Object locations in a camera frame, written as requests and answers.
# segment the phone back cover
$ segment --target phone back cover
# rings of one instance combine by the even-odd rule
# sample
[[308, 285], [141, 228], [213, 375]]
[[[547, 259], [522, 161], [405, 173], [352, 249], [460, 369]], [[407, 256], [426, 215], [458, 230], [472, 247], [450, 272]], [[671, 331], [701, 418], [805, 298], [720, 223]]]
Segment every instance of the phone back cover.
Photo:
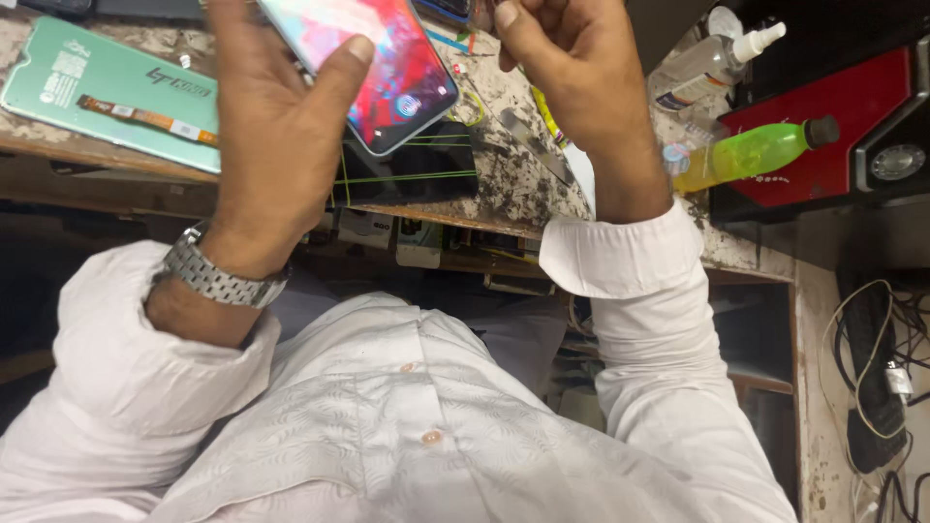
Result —
[[86, 94], [217, 133], [216, 80], [51, 17], [40, 18], [0, 106], [75, 132], [219, 173], [219, 151], [161, 129], [86, 111]]

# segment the silver metal watch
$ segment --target silver metal watch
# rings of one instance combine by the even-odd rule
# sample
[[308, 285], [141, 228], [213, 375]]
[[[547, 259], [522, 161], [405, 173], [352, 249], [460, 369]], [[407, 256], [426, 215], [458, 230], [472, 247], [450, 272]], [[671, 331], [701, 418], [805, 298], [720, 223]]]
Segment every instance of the silver metal watch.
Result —
[[197, 247], [208, 226], [208, 222], [201, 221], [184, 231], [165, 256], [164, 274], [177, 275], [201, 296], [214, 302], [248, 305], [256, 309], [267, 307], [284, 290], [291, 274], [290, 263], [277, 275], [261, 280], [225, 273]]

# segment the hand sanitizer bottle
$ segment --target hand sanitizer bottle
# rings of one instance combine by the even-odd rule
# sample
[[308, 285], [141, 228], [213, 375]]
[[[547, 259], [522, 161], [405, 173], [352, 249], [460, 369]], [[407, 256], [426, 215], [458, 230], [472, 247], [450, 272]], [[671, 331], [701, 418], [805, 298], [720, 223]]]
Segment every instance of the hand sanitizer bottle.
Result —
[[649, 93], [659, 109], [677, 112], [701, 98], [726, 93], [746, 74], [746, 63], [785, 35], [785, 24], [743, 34], [715, 34], [663, 63], [649, 76]]

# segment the textured white fabric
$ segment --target textured white fabric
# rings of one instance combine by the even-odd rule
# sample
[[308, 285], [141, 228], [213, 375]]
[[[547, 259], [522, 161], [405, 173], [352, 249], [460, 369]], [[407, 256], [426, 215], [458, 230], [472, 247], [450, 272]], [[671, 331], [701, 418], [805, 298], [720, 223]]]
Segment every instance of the textured white fabric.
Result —
[[608, 435], [553, 414], [457, 319], [386, 294], [276, 349], [268, 314], [244, 351], [155, 331], [142, 303], [166, 249], [104, 252], [62, 291], [60, 366], [0, 439], [0, 520], [794, 520], [677, 204], [546, 229], [543, 267], [597, 298]]

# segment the colorful phone wallpaper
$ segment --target colorful phone wallpaper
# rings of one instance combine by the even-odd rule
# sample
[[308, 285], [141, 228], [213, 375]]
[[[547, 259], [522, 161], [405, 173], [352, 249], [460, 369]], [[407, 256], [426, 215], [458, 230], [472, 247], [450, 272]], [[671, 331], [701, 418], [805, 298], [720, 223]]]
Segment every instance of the colorful phone wallpaper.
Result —
[[407, 0], [265, 0], [264, 4], [314, 69], [354, 34], [374, 42], [375, 58], [349, 111], [352, 126], [369, 145], [391, 127], [430, 113], [457, 96], [455, 83]]

